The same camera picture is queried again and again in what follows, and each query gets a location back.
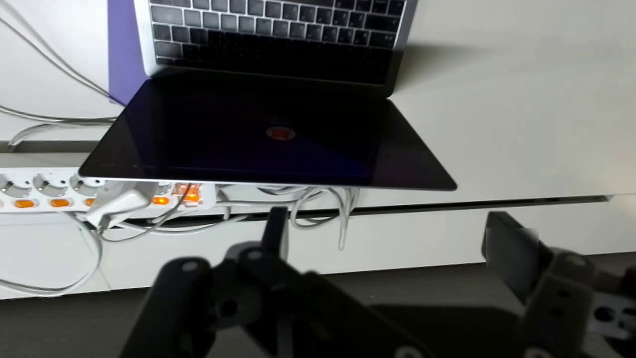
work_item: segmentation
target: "power plug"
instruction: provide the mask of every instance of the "power plug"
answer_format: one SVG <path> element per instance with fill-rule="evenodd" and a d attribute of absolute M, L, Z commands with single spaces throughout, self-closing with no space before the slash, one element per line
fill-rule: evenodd
<path fill-rule="evenodd" d="M 135 210 L 141 210 L 153 202 L 159 182 L 129 182 L 107 180 L 95 198 L 95 204 L 85 212 L 85 220 L 93 226 L 115 226 Z"/>

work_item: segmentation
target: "cable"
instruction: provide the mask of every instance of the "cable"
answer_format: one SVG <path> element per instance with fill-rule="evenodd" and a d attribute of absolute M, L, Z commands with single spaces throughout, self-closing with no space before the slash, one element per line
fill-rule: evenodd
<path fill-rule="evenodd" d="M 356 200 L 358 200 L 358 188 L 344 188 L 344 194 L 340 194 L 336 188 L 332 186 L 258 186 L 260 192 L 266 192 L 270 196 L 278 196 L 278 194 L 294 194 L 294 198 L 288 198 L 288 200 L 231 200 L 227 196 L 227 192 L 223 192 L 223 196 L 227 196 L 225 200 L 219 200 L 221 206 L 233 206 L 233 204 L 256 204 L 256 206 L 278 206 L 278 204 L 284 204 L 284 206 L 290 206 L 290 220 L 296 228 L 318 228 L 334 218 L 340 216 L 340 230 L 338 230 L 338 248 L 344 250 L 346 246 L 346 232 L 348 232 L 348 224 L 350 224 L 350 214 L 356 206 Z M 308 200 L 314 200 L 318 196 L 322 196 L 324 192 L 330 192 L 336 202 L 338 202 L 338 214 L 334 216 L 304 216 L 304 218 L 298 218 L 298 212 L 304 208 L 304 204 Z"/>
<path fill-rule="evenodd" d="M 42 130 L 50 130 L 50 128 L 58 128 L 58 126 L 66 126 L 66 128 L 76 128 L 76 126 L 101 126 L 101 124 L 111 124 L 111 120 L 87 120 L 87 122 L 68 122 L 68 120 L 50 120 L 50 122 L 38 122 L 38 124 L 30 124 L 22 130 L 18 130 L 10 140 L 8 140 L 8 150 L 16 150 L 18 144 Z"/>
<path fill-rule="evenodd" d="M 175 204 L 175 206 L 171 206 L 169 210 L 165 210 L 163 214 L 159 214 L 157 218 L 155 218 L 155 222 L 151 224 L 151 226 L 147 226 L 143 232 L 139 232 L 139 234 L 133 234 L 133 236 L 125 236 L 125 238 L 109 238 L 109 236 L 105 236 L 105 228 L 107 228 L 107 216 L 99 222 L 99 238 L 101 240 L 105 240 L 105 242 L 127 242 L 127 240 L 137 240 L 137 238 L 141 238 L 141 236 L 145 236 L 145 234 L 151 234 L 151 232 L 155 232 L 157 228 L 161 228 L 161 224 L 163 222 L 167 222 L 179 208 L 181 208 L 181 204 L 183 204 L 183 200 L 187 198 L 187 192 L 191 190 L 191 186 L 193 184 L 187 184 L 185 188 L 183 188 L 183 194 L 181 194 L 181 198 L 179 198 L 179 202 Z"/>
<path fill-rule="evenodd" d="M 64 71 L 68 77 L 72 77 L 74 81 L 82 83 L 84 87 L 105 95 L 111 99 L 111 95 L 99 87 L 95 81 L 91 81 L 89 77 L 85 77 L 84 73 L 80 73 L 72 63 L 68 63 L 56 49 L 54 45 L 50 45 L 40 31 L 8 1 L 0 1 L 0 5 L 4 5 L 52 55 L 48 55 L 44 49 L 40 49 L 30 37 L 26 37 L 20 29 L 16 29 L 12 23 L 8 23 L 4 17 L 0 17 L 0 21 L 14 31 L 20 39 L 24 39 L 34 51 L 38 51 L 48 63 L 56 65 L 60 71 Z"/>
<path fill-rule="evenodd" d="M 66 212 L 66 214 L 89 234 L 89 246 L 95 256 L 89 270 L 85 270 L 85 274 L 82 274 L 72 284 L 58 286 L 58 288 L 32 286 L 32 284 L 14 282 L 14 280 L 6 280 L 6 278 L 0 278 L 0 286 L 10 288 L 20 294 L 56 297 L 56 295 L 64 295 L 64 294 L 74 292 L 76 288 L 84 286 L 99 270 L 101 258 L 103 258 L 103 246 L 101 246 L 99 234 L 95 230 L 91 230 L 84 220 L 80 220 L 74 212 Z"/>
<path fill-rule="evenodd" d="M 38 51 L 48 63 L 58 67 L 62 73 L 72 77 L 74 81 L 82 83 L 84 87 L 113 99 L 107 89 L 99 87 L 95 81 L 80 73 L 72 63 L 68 63 L 56 49 L 50 45 L 40 31 L 8 1 L 0 1 L 50 53 L 46 53 L 38 43 L 34 43 L 28 35 L 24 35 L 18 27 L 14 27 L 10 21 L 0 17 L 0 23 L 6 25 L 12 33 L 16 33 L 24 43 L 28 43 L 34 51 Z M 113 120 L 115 116 L 62 116 L 62 115 L 42 115 L 42 113 L 30 113 L 22 109 L 14 109 L 8 105 L 0 105 L 0 113 L 14 115 L 28 120 Z"/>
<path fill-rule="evenodd" d="M 8 105 L 0 105 L 0 113 L 8 113 L 26 120 L 115 120 L 117 116 L 62 116 L 62 115 L 42 115 L 32 111 L 20 111 Z"/>

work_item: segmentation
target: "white power strip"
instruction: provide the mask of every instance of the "white power strip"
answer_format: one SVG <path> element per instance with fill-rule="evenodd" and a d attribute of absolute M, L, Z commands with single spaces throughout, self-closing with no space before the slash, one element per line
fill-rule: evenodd
<path fill-rule="evenodd" d="M 10 166 L 0 168 L 0 212 L 85 212 L 95 204 L 105 178 L 82 178 L 78 166 Z M 185 182 L 161 180 L 153 202 L 133 216 L 155 216 L 183 196 Z M 211 214 L 217 190 L 211 182 L 195 182 L 183 214 Z"/>

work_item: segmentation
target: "laptop keyboard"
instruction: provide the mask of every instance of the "laptop keyboard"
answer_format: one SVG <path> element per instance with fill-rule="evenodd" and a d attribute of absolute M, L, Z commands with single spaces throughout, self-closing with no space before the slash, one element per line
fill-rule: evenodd
<path fill-rule="evenodd" d="M 350 47 L 394 47 L 403 1 L 151 0 L 155 51 L 159 59 L 195 57 L 203 45 L 227 41 L 227 33 L 237 33 L 235 39 L 264 35 Z"/>

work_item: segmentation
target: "laptop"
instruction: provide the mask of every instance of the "laptop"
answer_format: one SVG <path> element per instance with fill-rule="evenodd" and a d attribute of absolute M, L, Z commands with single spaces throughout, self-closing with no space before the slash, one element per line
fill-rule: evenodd
<path fill-rule="evenodd" d="M 415 0 L 135 0 L 149 79 L 84 176 L 455 188 L 388 99 Z"/>

